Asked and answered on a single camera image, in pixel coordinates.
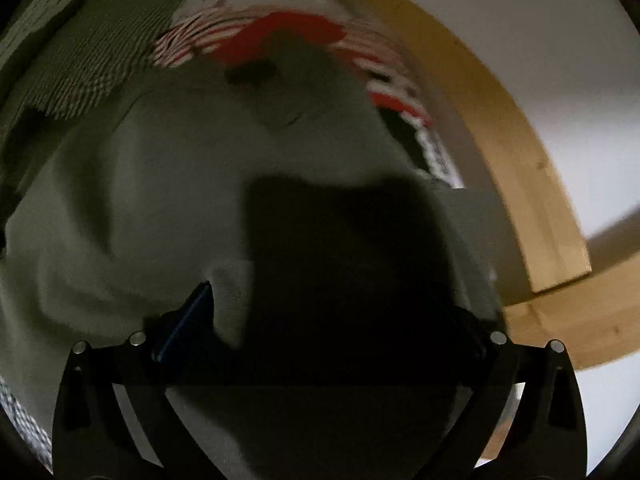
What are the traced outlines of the black white checkered bedsheet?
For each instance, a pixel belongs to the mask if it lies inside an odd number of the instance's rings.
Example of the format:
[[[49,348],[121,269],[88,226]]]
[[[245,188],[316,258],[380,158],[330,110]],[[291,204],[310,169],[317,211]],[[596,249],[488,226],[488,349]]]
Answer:
[[[160,67],[183,0],[32,0],[56,6],[1,109],[1,411],[54,478],[56,397],[70,348],[120,344],[175,309],[200,275],[190,248],[181,107],[196,75]]]

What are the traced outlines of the dark green printed cloth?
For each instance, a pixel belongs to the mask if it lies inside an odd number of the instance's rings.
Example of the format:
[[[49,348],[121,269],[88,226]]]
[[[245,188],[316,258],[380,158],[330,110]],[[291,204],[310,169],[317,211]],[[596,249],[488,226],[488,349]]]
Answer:
[[[448,188],[465,188],[456,164],[435,129],[408,112],[379,107],[378,114],[419,174],[442,181]]]

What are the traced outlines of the red white striped cloth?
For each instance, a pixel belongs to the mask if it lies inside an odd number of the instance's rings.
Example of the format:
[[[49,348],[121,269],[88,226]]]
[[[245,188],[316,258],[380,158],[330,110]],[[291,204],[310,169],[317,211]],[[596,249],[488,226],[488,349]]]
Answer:
[[[175,21],[155,43],[152,60],[177,67],[204,54],[239,66],[264,58],[278,38],[331,53],[357,74],[375,106],[405,115],[417,127],[433,125],[399,41],[361,18],[283,6],[208,6]]]

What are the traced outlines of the grey PCMY zip hoodie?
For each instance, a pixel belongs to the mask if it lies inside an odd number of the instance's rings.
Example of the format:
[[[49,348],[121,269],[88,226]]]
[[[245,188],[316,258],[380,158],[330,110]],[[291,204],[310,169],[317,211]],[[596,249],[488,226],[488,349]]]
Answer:
[[[1,374],[43,429],[66,356],[181,307],[198,439],[266,479],[431,477],[499,300],[470,242],[484,200],[411,166],[356,75],[276,32],[126,84],[68,130],[6,224]]]

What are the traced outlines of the wooden bunk bed frame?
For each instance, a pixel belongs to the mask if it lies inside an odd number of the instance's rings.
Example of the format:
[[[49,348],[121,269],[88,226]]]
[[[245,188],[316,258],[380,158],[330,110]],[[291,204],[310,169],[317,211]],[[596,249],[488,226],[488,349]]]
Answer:
[[[639,35],[618,0],[345,0],[419,63],[515,338],[567,344],[589,466],[639,405]]]

